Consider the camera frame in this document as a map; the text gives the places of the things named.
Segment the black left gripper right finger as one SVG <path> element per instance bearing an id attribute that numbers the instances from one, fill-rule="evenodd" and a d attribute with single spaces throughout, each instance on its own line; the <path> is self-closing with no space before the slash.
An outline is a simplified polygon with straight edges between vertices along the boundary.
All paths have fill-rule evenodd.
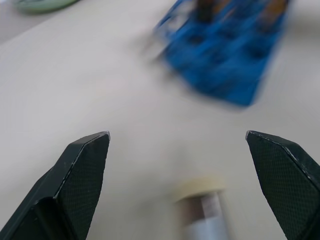
<path id="1" fill-rule="evenodd" d="M 320 240 L 320 165 L 297 143 L 249 130 L 260 188 L 287 240 Z"/>

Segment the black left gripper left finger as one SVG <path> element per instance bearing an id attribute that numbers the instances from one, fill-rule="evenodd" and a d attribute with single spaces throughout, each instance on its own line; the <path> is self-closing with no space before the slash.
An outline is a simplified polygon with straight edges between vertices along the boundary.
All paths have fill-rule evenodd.
<path id="1" fill-rule="evenodd" d="M 70 143 L 0 230 L 0 240 L 86 240 L 109 144 L 108 131 Z"/>

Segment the test tube with cream cap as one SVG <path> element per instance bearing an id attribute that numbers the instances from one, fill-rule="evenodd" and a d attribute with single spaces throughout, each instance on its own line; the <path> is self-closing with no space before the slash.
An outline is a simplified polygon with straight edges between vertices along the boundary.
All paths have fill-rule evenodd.
<path id="1" fill-rule="evenodd" d="M 197 177 L 180 183 L 173 192 L 177 208 L 178 240 L 230 240 L 220 194 L 223 182 Z"/>

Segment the blue test tube rack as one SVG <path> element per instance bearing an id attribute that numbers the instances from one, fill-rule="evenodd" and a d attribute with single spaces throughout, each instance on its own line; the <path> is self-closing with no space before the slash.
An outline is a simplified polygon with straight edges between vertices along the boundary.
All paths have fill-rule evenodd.
<path id="1" fill-rule="evenodd" d="M 210 22 L 197 20 L 197 0 L 176 0 L 154 28 L 160 56 L 197 92 L 249 106 L 284 32 L 291 1 L 276 30 L 260 32 L 257 20 L 268 0 L 214 0 Z"/>

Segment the orange test tube in rack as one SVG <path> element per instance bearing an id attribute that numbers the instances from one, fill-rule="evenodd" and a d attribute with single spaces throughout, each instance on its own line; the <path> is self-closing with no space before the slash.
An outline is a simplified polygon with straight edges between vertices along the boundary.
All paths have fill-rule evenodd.
<path id="1" fill-rule="evenodd" d="M 266 6 L 257 19 L 257 30 L 261 33 L 274 32 L 287 10 L 288 2 L 289 0 L 267 0 Z"/>

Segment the dark test tube in rack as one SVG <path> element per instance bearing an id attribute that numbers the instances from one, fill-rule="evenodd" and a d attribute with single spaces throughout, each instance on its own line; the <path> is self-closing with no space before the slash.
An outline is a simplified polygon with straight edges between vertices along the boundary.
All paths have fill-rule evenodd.
<path id="1" fill-rule="evenodd" d="M 213 19 L 214 0 L 196 0 L 196 19 L 202 23 L 209 23 Z"/>

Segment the green plate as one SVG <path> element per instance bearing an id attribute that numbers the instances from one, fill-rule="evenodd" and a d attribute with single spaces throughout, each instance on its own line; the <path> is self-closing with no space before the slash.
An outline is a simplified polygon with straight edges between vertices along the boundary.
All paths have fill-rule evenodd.
<path id="1" fill-rule="evenodd" d="M 18 11 L 26 14 L 43 14 L 67 8 L 80 0 L 14 0 Z"/>

